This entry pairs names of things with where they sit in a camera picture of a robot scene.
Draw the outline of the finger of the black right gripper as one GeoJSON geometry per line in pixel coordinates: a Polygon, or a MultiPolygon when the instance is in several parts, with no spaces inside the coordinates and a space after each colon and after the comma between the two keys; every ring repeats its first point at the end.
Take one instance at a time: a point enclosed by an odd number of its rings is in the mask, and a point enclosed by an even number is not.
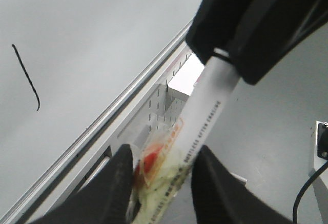
{"type": "Polygon", "coordinates": [[[243,80],[257,84],[287,53],[327,23],[327,0],[252,0],[228,50],[243,80]]]}
{"type": "Polygon", "coordinates": [[[204,65],[214,56],[215,48],[228,51],[228,42],[252,1],[202,0],[186,42],[204,65]]]}

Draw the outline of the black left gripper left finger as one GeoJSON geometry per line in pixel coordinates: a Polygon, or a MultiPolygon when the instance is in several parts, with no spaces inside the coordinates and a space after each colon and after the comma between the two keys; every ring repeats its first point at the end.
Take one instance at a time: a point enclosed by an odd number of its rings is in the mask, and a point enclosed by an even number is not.
{"type": "Polygon", "coordinates": [[[87,186],[33,223],[126,223],[132,183],[133,155],[124,144],[87,186]]]}

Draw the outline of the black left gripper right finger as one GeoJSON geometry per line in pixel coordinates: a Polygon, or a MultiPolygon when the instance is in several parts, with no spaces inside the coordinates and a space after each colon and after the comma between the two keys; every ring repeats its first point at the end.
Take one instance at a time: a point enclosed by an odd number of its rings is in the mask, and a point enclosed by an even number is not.
{"type": "Polygon", "coordinates": [[[253,195],[207,146],[194,162],[191,190],[198,223],[292,222],[253,195]]]}

